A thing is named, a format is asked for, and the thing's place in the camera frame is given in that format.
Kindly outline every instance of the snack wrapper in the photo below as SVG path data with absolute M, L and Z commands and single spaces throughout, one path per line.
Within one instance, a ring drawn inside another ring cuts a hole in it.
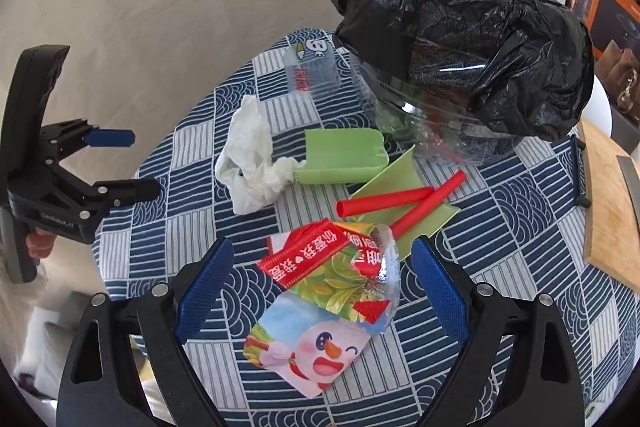
M 249 362 L 277 373 L 313 398 L 331 386 L 369 339 L 364 325 L 286 291 L 251 329 L 242 353 Z
M 400 266 L 385 225 L 324 219 L 268 238 L 258 267 L 280 285 L 371 333 L 386 329 L 398 307 Z

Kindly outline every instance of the person's hand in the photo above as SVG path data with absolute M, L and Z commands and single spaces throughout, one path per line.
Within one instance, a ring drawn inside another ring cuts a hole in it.
M 46 259 L 53 250 L 57 235 L 43 229 L 34 229 L 27 235 L 29 255 L 34 259 Z

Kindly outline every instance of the black garbage bag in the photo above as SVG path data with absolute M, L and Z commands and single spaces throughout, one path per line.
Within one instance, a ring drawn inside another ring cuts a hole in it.
M 339 46 L 492 131 L 557 140 L 591 96 L 590 36 L 555 0 L 331 1 Z

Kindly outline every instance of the cutting board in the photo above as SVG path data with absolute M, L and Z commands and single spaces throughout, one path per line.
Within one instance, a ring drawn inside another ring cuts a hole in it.
M 579 124 L 586 143 L 587 209 L 584 260 L 640 293 L 640 237 L 636 214 L 617 156 L 628 154 L 588 120 Z

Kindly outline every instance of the brown bag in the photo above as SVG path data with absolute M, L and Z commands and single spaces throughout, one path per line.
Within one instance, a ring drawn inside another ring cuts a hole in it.
M 640 64 L 634 52 L 620 50 L 614 41 L 609 43 L 594 68 L 611 102 L 622 114 L 640 122 L 638 70 Z

